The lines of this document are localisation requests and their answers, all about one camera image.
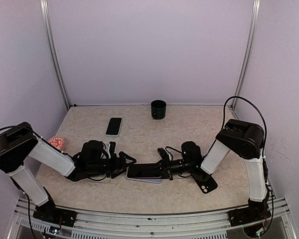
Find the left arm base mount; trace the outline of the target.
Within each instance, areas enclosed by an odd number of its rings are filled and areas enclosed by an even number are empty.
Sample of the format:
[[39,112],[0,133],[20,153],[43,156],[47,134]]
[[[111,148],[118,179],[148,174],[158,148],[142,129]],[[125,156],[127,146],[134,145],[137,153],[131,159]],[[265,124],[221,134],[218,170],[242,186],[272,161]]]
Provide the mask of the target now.
[[36,206],[33,217],[44,222],[59,226],[74,227],[77,213],[73,210],[61,209],[55,206]]

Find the lavender phone case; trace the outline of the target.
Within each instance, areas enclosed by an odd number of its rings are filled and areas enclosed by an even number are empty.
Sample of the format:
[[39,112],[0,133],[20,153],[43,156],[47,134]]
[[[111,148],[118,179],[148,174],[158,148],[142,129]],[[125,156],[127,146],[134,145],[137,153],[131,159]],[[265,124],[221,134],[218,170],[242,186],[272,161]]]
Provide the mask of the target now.
[[126,175],[128,180],[138,181],[138,182],[145,182],[145,183],[153,183],[153,184],[160,184],[162,182],[161,178],[158,177],[132,177]]

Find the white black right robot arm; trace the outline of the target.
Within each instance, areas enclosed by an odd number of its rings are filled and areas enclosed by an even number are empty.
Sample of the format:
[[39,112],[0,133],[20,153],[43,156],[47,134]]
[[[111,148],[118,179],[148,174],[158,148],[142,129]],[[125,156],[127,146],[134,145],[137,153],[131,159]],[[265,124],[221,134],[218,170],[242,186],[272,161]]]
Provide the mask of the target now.
[[268,169],[265,164],[267,127],[255,123],[230,119],[223,121],[220,131],[205,155],[193,141],[181,145],[180,160],[172,161],[168,152],[158,148],[161,160],[155,163],[152,172],[158,170],[163,179],[173,179],[174,174],[189,173],[200,190],[210,193],[218,185],[212,175],[229,152],[234,152],[244,161],[249,183],[248,207],[245,217],[255,221],[268,209]]

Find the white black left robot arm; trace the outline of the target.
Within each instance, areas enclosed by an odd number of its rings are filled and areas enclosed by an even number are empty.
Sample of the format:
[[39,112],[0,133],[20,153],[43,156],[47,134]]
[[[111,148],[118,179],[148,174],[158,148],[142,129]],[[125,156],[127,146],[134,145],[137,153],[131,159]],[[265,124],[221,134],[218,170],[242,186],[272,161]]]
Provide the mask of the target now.
[[60,211],[25,161],[28,158],[38,161],[72,182],[95,181],[102,175],[114,179],[136,163],[136,159],[122,151],[116,154],[115,147],[113,141],[106,149],[103,142],[90,140],[71,156],[48,143],[29,123],[22,122],[0,128],[0,170],[9,175],[47,220],[53,222],[59,218]]

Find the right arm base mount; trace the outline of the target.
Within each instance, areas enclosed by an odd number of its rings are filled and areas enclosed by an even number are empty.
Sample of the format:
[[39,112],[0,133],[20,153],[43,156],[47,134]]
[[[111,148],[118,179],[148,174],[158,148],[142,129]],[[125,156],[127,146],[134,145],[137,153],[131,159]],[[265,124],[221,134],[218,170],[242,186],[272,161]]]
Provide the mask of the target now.
[[260,211],[256,208],[234,209],[228,212],[229,222],[232,227],[249,224],[269,218],[271,212],[269,210]]

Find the black phone dark edge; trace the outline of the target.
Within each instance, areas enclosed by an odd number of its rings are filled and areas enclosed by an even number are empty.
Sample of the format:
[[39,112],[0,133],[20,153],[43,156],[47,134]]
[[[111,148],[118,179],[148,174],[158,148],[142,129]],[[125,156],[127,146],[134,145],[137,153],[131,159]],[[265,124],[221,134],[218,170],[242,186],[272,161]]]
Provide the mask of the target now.
[[128,167],[127,175],[132,177],[158,177],[161,178],[161,174],[149,174],[149,169],[153,167],[155,163],[133,164]]

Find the black phone case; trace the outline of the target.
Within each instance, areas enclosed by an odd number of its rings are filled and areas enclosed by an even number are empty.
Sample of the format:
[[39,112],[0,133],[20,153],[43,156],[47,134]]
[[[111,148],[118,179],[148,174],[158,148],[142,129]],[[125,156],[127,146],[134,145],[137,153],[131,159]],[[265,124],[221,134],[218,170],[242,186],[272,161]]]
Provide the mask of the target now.
[[193,176],[196,184],[204,194],[208,194],[211,191],[217,189],[218,184],[213,179],[211,175],[206,175],[205,177],[202,176]]

